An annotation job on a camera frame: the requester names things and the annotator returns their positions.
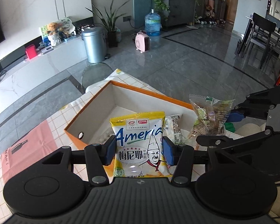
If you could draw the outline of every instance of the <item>mirror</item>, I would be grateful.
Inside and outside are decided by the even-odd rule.
[[[280,2],[278,0],[271,0],[270,13],[271,16],[280,20]]]

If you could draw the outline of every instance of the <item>gray trash can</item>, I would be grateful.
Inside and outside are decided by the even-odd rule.
[[[105,60],[107,53],[105,33],[101,27],[93,27],[82,32],[88,62],[98,63]]]

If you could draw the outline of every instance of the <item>blue water jug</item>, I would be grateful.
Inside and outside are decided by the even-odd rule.
[[[152,9],[145,16],[145,32],[148,36],[159,36],[161,28],[161,16]]]

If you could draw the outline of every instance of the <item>doorway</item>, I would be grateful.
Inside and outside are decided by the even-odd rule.
[[[227,3],[226,21],[234,24],[235,15],[237,14],[238,0],[226,0],[226,3]]]

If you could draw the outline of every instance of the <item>green object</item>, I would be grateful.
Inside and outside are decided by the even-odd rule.
[[[114,174],[114,177],[123,177],[125,174],[125,171],[121,167],[115,167],[113,174]]]
[[[225,129],[226,130],[228,130],[228,131],[230,131],[232,133],[235,132],[235,127],[234,127],[233,123],[225,123],[224,125],[225,125]]]
[[[119,8],[115,9],[114,11],[112,11],[113,1],[114,1],[114,0],[112,0],[111,5],[110,5],[110,13],[107,12],[106,7],[105,7],[105,12],[106,12],[106,17],[107,17],[107,19],[104,18],[104,16],[103,16],[103,14],[101,13],[101,11],[98,10],[97,7],[96,7],[94,4],[92,4],[92,6],[99,12],[99,14],[100,14],[101,16],[98,16],[96,13],[93,12],[93,10],[90,10],[89,8],[86,7],[87,10],[91,11],[94,15],[96,15],[96,16],[98,16],[98,17],[100,18],[100,20],[101,20],[102,23],[103,23],[102,25],[106,28],[106,30],[107,30],[108,32],[116,31],[116,29],[115,29],[115,22],[116,22],[116,20],[117,20],[119,17],[121,17],[121,16],[123,16],[123,15],[126,15],[126,13],[122,13],[122,14],[120,14],[119,16],[117,16],[117,12],[118,12],[118,10],[119,10],[122,6],[124,6],[126,3],[129,2],[129,0],[126,1],[126,2],[125,2],[124,4],[122,4]]]

